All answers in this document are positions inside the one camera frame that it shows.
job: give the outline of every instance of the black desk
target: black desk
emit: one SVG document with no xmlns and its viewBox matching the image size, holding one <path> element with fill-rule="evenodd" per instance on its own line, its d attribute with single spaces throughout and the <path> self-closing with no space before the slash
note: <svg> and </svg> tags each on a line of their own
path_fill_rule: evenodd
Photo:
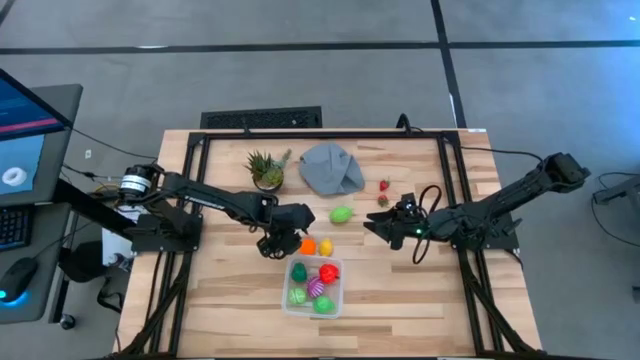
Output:
<svg viewBox="0 0 640 360">
<path fill-rule="evenodd" d="M 34 88 L 32 91 L 53 106 L 70 121 L 75 121 L 82 86 L 60 85 Z M 47 203 L 53 198 L 60 167 L 67 151 L 71 130 L 45 135 L 38 172 L 32 191 L 0 196 L 0 207 L 29 203 Z M 31 245 L 0 252 L 0 276 L 17 259 L 33 256 L 40 249 L 64 236 L 71 212 L 68 204 L 48 204 L 36 207 Z M 53 246 L 38 256 L 38 271 L 29 283 L 23 301 L 13 305 L 0 302 L 0 324 L 35 321 L 44 314 L 53 275 L 58 263 L 60 246 Z"/>
</svg>

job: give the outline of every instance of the red strawberry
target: red strawberry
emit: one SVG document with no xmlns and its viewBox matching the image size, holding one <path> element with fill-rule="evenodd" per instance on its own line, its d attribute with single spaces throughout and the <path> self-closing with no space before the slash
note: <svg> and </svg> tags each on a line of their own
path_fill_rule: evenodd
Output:
<svg viewBox="0 0 640 360">
<path fill-rule="evenodd" d="M 378 196 L 378 205 L 380 205 L 380 207 L 387 207 L 387 205 L 389 205 L 389 198 L 387 198 L 387 195 Z"/>
<path fill-rule="evenodd" d="M 380 181 L 380 191 L 385 191 L 391 185 L 391 181 L 389 179 Z"/>
</svg>

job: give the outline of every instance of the plastic fruit toy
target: plastic fruit toy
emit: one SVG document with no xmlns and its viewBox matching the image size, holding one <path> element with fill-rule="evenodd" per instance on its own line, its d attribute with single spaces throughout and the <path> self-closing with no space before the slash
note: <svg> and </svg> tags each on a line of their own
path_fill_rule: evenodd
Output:
<svg viewBox="0 0 640 360">
<path fill-rule="evenodd" d="M 318 274 L 320 275 L 320 280 L 328 285 L 340 277 L 340 270 L 338 270 L 338 267 L 333 264 L 324 264 L 320 266 Z"/>
<path fill-rule="evenodd" d="M 385 191 L 391 185 L 391 181 L 389 179 L 380 181 L 380 191 Z"/>
<path fill-rule="evenodd" d="M 322 281 L 320 281 L 319 277 L 314 276 L 309 279 L 309 283 L 307 284 L 307 293 L 309 294 L 309 296 L 311 296 L 312 298 L 316 298 L 322 295 L 323 291 L 324 284 L 322 283 Z"/>
<path fill-rule="evenodd" d="M 349 221 L 353 216 L 353 209 L 346 206 L 338 206 L 329 214 L 329 220 L 332 223 L 340 224 Z"/>
<path fill-rule="evenodd" d="M 294 305 L 301 305 L 307 301 L 307 293 L 304 289 L 293 288 L 289 290 L 289 302 Z"/>
<path fill-rule="evenodd" d="M 331 254 L 333 253 L 333 244 L 331 243 L 331 240 L 329 239 L 324 239 L 320 242 L 320 245 L 318 246 L 318 254 L 320 254 L 321 256 L 331 256 Z"/>
<path fill-rule="evenodd" d="M 380 205 L 380 207 L 387 207 L 387 205 L 389 205 L 389 198 L 387 195 L 378 196 L 378 205 Z"/>
<path fill-rule="evenodd" d="M 318 296 L 317 299 L 313 300 L 313 310 L 318 314 L 326 314 L 333 311 L 334 308 L 335 305 L 328 296 Z"/>
<path fill-rule="evenodd" d="M 313 255 L 316 253 L 316 242 L 312 238 L 305 238 L 300 245 L 300 254 Z"/>
<path fill-rule="evenodd" d="M 307 269 L 304 267 L 304 264 L 295 263 L 293 265 L 293 270 L 291 270 L 291 278 L 295 282 L 307 281 Z"/>
</svg>

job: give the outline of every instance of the gray floor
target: gray floor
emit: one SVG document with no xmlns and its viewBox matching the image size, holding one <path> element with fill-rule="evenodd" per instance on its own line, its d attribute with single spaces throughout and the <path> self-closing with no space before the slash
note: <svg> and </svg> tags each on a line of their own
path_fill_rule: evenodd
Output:
<svg viewBox="0 0 640 360">
<path fill-rule="evenodd" d="M 441 3 L 451 41 L 640 39 L 632 0 Z M 0 27 L 0 47 L 25 48 L 436 39 L 426 0 L 17 0 Z M 495 148 L 570 152 L 594 174 L 640 170 L 640 48 L 452 56 L 468 125 L 487 128 Z M 3 55 L 0 67 L 28 86 L 82 84 L 76 126 L 144 154 L 157 153 L 165 129 L 195 128 L 210 110 L 320 105 L 325 127 L 390 126 L 400 112 L 416 126 L 455 126 L 438 50 Z M 75 135 L 67 154 L 70 165 L 102 175 L 121 175 L 136 161 Z M 503 184 L 534 166 L 496 161 Z M 71 177 L 82 189 L 96 186 Z M 595 225 L 589 197 L 597 188 L 594 176 L 580 191 L 518 211 L 525 275 L 546 350 L 632 359 L 640 351 L 640 305 L 631 297 L 640 249 Z M 624 201 L 597 210 L 612 231 L 640 242 Z M 67 311 L 84 319 L 76 330 L 6 326 L 3 358 L 107 354 L 117 317 L 95 305 L 99 286 L 72 287 Z M 19 345 L 27 336 L 39 341 Z"/>
</svg>

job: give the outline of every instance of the small potted succulent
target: small potted succulent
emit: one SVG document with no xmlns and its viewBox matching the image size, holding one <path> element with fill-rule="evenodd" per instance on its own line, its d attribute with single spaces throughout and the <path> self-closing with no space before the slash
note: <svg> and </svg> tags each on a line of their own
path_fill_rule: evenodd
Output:
<svg viewBox="0 0 640 360">
<path fill-rule="evenodd" d="M 244 167 L 251 172 L 253 184 L 258 189 L 273 194 L 282 187 L 284 167 L 287 165 L 289 157 L 291 157 L 291 149 L 284 153 L 280 161 L 273 160 L 271 154 L 262 154 L 259 151 L 254 151 L 249 154 L 247 158 L 249 164 Z"/>
</svg>

